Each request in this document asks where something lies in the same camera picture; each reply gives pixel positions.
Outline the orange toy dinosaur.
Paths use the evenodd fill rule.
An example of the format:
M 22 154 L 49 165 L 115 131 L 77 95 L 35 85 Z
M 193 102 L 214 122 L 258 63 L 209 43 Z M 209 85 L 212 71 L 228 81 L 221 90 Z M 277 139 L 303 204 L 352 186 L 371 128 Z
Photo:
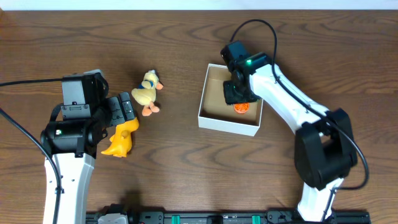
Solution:
M 110 137 L 111 145 L 102 154 L 114 157 L 126 157 L 132 149 L 132 133 L 139 127 L 137 118 L 116 126 L 116 132 Z

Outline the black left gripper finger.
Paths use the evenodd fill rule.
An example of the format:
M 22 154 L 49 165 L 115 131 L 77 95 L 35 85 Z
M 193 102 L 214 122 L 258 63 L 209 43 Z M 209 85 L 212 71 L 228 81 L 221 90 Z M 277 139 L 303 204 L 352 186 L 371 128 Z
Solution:
M 117 126 L 125 122 L 124 114 L 122 111 L 122 106 L 119 98 L 117 96 L 107 98 L 106 106 L 110 110 L 110 122 L 109 126 Z
M 136 115 L 134 114 L 134 109 L 131 103 L 131 99 L 128 92 L 122 92 L 119 94 L 121 100 L 121 108 L 124 113 L 124 118 L 126 121 L 134 120 Z

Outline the yellow plush duck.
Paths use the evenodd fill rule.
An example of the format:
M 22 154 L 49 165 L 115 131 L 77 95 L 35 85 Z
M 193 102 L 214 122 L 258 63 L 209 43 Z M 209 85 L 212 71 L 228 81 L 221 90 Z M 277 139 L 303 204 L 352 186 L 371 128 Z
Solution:
M 131 95 L 135 101 L 143 106 L 143 116 L 150 116 L 152 113 L 160 111 L 160 108 L 155 105 L 155 101 L 157 90 L 161 90 L 163 87 L 164 85 L 160 82 L 157 72 L 149 70 L 145 73 L 140 85 L 131 91 Z

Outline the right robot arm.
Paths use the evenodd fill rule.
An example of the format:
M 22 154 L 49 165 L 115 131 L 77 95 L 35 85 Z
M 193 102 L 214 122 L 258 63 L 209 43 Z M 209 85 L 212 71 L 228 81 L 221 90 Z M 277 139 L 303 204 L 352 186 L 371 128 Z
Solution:
M 288 124 L 295 135 L 295 168 L 304 182 L 298 214 L 305 221 L 325 221 L 336 191 L 358 162 L 348 114 L 313 101 L 265 53 L 220 54 L 231 73 L 223 84 L 226 103 L 264 100 Z

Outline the orange round ball toy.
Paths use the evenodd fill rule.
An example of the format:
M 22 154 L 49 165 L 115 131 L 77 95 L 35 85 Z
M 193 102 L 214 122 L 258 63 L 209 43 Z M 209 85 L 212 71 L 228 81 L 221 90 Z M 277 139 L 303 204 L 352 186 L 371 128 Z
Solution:
M 247 113 L 249 111 L 249 108 L 250 108 L 249 103 L 236 103 L 233 105 L 233 109 L 235 110 L 235 112 L 239 114 Z

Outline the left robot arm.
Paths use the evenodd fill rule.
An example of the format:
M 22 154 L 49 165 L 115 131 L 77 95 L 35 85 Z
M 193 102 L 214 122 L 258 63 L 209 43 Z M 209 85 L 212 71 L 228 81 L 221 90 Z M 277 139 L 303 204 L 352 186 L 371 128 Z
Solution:
M 87 194 L 98 143 L 114 127 L 105 155 L 126 157 L 132 149 L 132 132 L 139 127 L 130 96 L 122 92 L 107 98 L 85 118 L 57 120 L 59 113 L 82 113 L 88 105 L 57 105 L 40 140 L 50 158 L 45 160 L 46 198 L 44 223 L 85 223 Z

